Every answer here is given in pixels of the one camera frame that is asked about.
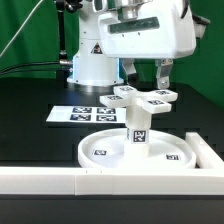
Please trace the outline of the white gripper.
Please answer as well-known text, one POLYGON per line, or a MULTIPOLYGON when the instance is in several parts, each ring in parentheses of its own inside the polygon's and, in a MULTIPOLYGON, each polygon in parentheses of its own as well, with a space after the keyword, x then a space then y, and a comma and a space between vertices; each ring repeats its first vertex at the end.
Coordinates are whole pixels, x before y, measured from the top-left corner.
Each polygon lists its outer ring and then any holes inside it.
POLYGON ((130 5, 103 1, 98 17, 102 50, 107 57, 122 59, 128 82, 138 78, 131 58, 158 59, 158 89, 170 86, 173 60, 191 55, 196 34, 189 0, 137 0, 130 5))

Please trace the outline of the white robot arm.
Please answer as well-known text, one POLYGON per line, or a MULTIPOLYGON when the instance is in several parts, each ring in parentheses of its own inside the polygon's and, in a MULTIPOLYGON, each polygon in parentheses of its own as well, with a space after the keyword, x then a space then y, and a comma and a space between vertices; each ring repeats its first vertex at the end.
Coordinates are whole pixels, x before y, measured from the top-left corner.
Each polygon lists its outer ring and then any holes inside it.
POLYGON ((68 82, 84 89, 136 76, 136 59, 156 61, 157 85, 169 85, 172 61, 191 55, 196 34, 189 0, 83 0, 79 48, 68 82))

